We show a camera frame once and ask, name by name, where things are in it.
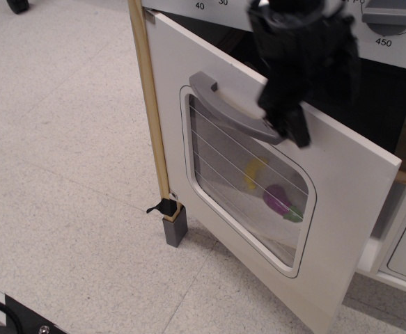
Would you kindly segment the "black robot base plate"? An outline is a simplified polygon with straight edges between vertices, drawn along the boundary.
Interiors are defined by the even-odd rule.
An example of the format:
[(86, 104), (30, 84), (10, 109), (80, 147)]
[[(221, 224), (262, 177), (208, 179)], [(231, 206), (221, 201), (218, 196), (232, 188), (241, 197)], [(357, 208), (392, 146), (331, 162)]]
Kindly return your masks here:
[(0, 313), (6, 316), (6, 323), (0, 325), (0, 333), (67, 333), (8, 295), (5, 295), (4, 302), (0, 301)]

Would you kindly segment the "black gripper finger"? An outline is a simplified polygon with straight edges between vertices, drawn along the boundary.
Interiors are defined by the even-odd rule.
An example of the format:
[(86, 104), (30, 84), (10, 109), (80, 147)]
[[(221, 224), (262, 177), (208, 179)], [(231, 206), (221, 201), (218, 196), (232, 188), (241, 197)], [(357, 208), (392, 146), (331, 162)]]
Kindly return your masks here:
[(304, 110), (301, 106), (286, 111), (283, 114), (283, 132), (299, 148), (306, 148), (311, 143)]

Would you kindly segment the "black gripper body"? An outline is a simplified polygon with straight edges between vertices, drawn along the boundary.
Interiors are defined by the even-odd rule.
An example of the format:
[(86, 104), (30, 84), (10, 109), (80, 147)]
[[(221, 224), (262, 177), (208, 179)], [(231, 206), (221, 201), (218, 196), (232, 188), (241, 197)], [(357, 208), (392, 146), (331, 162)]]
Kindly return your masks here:
[(325, 1), (252, 1), (249, 21), (268, 81), (258, 98), (266, 121), (283, 131), (283, 114), (319, 90), (339, 102), (356, 100), (360, 60), (355, 18)]

